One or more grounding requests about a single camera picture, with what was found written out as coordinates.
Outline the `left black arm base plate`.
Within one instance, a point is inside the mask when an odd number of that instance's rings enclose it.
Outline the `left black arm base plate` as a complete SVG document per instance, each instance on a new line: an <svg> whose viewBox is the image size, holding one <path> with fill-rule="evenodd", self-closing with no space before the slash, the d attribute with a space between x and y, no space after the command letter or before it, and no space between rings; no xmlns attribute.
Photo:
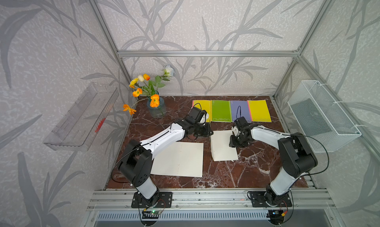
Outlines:
<svg viewBox="0 0 380 227"><path fill-rule="evenodd" d="M138 208L171 208L173 192L157 191L151 198L145 198L141 193L135 192L131 207Z"/></svg>

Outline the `yellow notebook pink spine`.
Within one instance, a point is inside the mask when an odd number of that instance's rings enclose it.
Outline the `yellow notebook pink spine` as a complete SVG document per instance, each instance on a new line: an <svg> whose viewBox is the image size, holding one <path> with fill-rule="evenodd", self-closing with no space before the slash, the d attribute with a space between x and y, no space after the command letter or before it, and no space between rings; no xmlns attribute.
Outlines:
<svg viewBox="0 0 380 227"><path fill-rule="evenodd" d="M252 122L272 122L266 100L248 101L248 107Z"/></svg>

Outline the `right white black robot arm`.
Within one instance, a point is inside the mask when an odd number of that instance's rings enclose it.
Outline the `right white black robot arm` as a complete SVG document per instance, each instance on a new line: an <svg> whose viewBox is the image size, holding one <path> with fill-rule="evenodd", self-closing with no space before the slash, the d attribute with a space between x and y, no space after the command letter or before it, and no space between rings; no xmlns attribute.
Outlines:
<svg viewBox="0 0 380 227"><path fill-rule="evenodd" d="M318 165L306 136L301 133L281 133L252 124L245 127L232 126L230 147L247 147L256 141L276 148L280 154L280 172L266 187L266 192L273 197L287 194L302 175Z"/></svg>

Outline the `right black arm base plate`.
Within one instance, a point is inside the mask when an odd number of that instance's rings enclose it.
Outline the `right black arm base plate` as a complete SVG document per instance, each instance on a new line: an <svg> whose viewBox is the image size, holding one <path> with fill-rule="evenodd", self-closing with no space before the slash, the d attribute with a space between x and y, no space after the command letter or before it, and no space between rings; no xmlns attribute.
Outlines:
<svg viewBox="0 0 380 227"><path fill-rule="evenodd" d="M248 199L252 207L292 207L293 202L289 192L283 195L276 195L268 191L248 191Z"/></svg>

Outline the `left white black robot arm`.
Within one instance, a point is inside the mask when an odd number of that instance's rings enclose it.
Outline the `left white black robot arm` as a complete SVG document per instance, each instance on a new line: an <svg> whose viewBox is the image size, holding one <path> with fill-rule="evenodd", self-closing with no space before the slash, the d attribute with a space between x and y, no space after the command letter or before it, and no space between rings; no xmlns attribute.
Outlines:
<svg viewBox="0 0 380 227"><path fill-rule="evenodd" d="M130 140L116 169L138 190L144 200L156 200L159 190L150 175L154 158L175 142L189 135L210 137L213 135L210 123L191 124L179 119L153 137L136 141Z"/></svg>

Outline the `purple notebook green spine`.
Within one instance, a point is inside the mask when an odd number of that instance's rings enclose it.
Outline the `purple notebook green spine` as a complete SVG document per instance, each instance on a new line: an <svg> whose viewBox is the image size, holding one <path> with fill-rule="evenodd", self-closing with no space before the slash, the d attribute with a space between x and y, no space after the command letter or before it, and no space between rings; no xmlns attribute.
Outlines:
<svg viewBox="0 0 380 227"><path fill-rule="evenodd" d="M252 122L250 109L247 101L232 100L230 101L230 106L233 122L240 117L244 117L248 123Z"/></svg>

